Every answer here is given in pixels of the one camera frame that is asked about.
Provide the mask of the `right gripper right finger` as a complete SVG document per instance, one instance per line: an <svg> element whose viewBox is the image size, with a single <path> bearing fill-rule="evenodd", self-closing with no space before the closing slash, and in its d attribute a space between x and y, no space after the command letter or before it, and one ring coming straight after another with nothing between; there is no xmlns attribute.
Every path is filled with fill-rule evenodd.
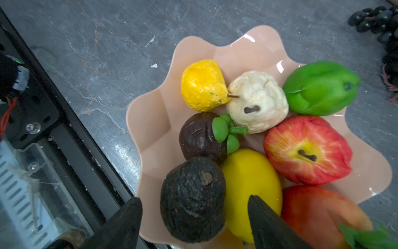
<svg viewBox="0 0 398 249"><path fill-rule="evenodd" d="M251 195L248 215L257 249L311 249L259 196Z"/></svg>

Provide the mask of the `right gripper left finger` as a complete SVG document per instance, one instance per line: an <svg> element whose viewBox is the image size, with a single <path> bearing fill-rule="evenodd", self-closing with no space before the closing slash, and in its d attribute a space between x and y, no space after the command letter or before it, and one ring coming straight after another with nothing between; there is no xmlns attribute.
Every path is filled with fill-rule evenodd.
<svg viewBox="0 0 398 249"><path fill-rule="evenodd" d="M134 249L141 227L143 206L140 198L125 203L90 239L82 249Z"/></svg>

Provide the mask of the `red green apple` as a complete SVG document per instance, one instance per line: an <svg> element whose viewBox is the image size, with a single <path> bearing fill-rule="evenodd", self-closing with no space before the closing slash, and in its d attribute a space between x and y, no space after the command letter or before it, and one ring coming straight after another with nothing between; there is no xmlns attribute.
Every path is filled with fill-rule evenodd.
<svg viewBox="0 0 398 249"><path fill-rule="evenodd" d="M339 193L312 186L283 190L281 217L314 249L396 249L388 229Z"/></svg>

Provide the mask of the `large yellow lemon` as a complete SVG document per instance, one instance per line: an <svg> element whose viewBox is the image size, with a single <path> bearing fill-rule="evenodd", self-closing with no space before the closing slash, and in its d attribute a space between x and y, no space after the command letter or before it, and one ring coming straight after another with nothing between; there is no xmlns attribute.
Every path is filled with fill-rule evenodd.
<svg viewBox="0 0 398 249"><path fill-rule="evenodd" d="M224 210L229 230L243 242L253 244L248 215L250 196L259 196L280 215L282 184L278 173L263 154L248 148L231 153L221 165L226 180Z"/></svg>

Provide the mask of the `dark fake avocado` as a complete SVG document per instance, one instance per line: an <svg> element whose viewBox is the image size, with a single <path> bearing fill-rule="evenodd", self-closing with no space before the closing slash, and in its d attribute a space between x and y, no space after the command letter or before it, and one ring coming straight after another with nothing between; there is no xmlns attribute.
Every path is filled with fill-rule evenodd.
<svg viewBox="0 0 398 249"><path fill-rule="evenodd" d="M171 170L161 188L160 212L170 234L186 243L211 240L224 228L226 180L216 162L193 157Z"/></svg>

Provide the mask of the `red fake bell pepper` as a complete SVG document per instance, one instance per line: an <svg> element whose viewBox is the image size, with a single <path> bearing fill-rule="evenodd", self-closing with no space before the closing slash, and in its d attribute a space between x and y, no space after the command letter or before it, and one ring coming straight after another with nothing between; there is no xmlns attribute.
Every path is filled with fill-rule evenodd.
<svg viewBox="0 0 398 249"><path fill-rule="evenodd" d="M352 172L351 147L321 117L289 117L265 135L263 148L276 171L297 184L324 185Z"/></svg>

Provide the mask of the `dark mangosteen green top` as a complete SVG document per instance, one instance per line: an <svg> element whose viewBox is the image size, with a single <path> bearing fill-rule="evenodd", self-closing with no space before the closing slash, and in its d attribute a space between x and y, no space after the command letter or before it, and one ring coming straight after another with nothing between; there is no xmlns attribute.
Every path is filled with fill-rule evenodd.
<svg viewBox="0 0 398 249"><path fill-rule="evenodd" d="M207 157L218 165L240 148L239 135L248 128L234 124L229 114L201 112L191 116L179 133L179 144L186 160Z"/></svg>

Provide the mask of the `cream fake pear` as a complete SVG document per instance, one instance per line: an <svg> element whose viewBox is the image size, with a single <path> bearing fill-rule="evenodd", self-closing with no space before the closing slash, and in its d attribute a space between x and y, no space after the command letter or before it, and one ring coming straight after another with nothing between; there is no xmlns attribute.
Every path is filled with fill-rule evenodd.
<svg viewBox="0 0 398 249"><path fill-rule="evenodd" d="M268 73L247 71L231 82L228 90L238 97L226 104L226 110L235 125L246 127L248 134L273 128L289 113L283 89Z"/></svg>

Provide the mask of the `green fake lime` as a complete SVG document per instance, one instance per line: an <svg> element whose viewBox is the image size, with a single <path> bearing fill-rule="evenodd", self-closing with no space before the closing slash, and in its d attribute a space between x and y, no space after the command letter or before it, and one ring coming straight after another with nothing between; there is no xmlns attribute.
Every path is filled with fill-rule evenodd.
<svg viewBox="0 0 398 249"><path fill-rule="evenodd" d="M318 61L294 70L283 90L292 112L328 116L341 111L356 98L360 83L360 77L343 65Z"/></svg>

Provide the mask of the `small yellow lemon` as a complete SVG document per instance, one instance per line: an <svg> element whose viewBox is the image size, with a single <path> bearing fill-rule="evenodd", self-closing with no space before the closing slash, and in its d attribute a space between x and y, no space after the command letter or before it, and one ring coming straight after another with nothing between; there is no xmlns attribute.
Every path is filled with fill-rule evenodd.
<svg viewBox="0 0 398 249"><path fill-rule="evenodd" d="M212 59L188 66L182 74L180 85L185 103L198 112L209 112L230 101L222 71Z"/></svg>

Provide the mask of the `black grape bunch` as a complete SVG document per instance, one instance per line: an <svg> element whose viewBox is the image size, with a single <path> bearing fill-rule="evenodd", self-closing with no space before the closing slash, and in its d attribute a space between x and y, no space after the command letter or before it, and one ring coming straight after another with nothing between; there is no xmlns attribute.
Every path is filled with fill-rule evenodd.
<svg viewBox="0 0 398 249"><path fill-rule="evenodd" d="M378 6L365 8L353 13L348 25L356 27L359 33L371 31L378 35L377 40L385 45L387 54L382 59L381 78L387 90L394 95L388 100L398 101L398 5L390 8Z"/></svg>

